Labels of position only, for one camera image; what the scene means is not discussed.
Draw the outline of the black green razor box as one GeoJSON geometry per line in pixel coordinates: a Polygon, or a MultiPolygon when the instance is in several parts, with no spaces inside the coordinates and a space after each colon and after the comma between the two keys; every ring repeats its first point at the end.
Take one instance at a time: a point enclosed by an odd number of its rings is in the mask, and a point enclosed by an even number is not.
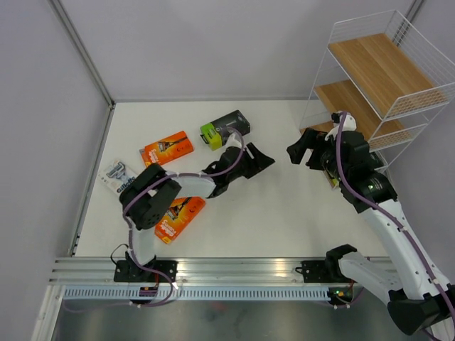
{"type": "Polygon", "coordinates": [[[200,127],[200,137],[212,151],[224,146],[232,129],[242,136],[251,132],[251,126],[240,110],[235,110],[200,127]]]}
{"type": "Polygon", "coordinates": [[[328,173],[326,170],[323,171],[324,176],[326,177],[329,185],[331,186],[332,190],[338,189],[339,187],[339,181],[334,178],[330,173],[328,173]]]}

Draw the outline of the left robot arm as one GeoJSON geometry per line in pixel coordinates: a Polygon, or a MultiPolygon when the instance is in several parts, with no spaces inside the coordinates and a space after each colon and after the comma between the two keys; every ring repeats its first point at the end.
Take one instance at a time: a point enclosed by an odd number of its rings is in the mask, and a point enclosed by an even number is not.
{"type": "Polygon", "coordinates": [[[238,178],[250,179],[275,163],[253,143],[229,146],[220,158],[198,173],[168,172],[153,164],[140,173],[119,196],[122,217],[128,226],[129,251],[116,265],[114,281],[147,282],[156,277],[169,279],[156,267],[156,255],[139,256],[134,239],[153,235],[153,228],[168,212],[174,200],[181,197],[211,199],[222,195],[238,178]]]}

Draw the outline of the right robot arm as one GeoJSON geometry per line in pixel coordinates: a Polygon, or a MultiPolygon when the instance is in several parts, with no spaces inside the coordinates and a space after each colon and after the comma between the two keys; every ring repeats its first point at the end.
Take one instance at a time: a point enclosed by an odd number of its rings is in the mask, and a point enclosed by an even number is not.
{"type": "Polygon", "coordinates": [[[327,277],[351,279],[370,291],[404,334],[423,332],[432,340],[453,340],[454,285],[424,250],[388,178],[376,171],[363,135],[343,131],[331,136],[306,129],[287,153],[299,164],[307,151],[311,155],[306,166],[339,182],[341,194],[372,228],[396,270],[386,272],[345,244],[327,252],[327,277]]]}

